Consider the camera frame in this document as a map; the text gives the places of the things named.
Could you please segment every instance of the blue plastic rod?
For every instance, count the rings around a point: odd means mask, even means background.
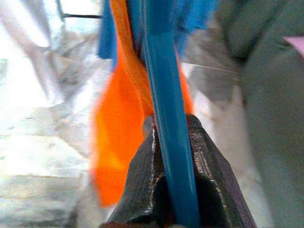
[[[171,0],[145,0],[144,52],[161,154],[177,222],[200,227],[188,128],[173,42]]]

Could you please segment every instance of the orange cloth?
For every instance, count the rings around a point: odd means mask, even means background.
[[[153,114],[147,71],[133,48],[126,0],[112,0],[118,64],[93,112],[91,174],[102,206],[121,198],[128,167],[143,141],[142,124]],[[179,65],[186,113],[192,113],[187,81]]]

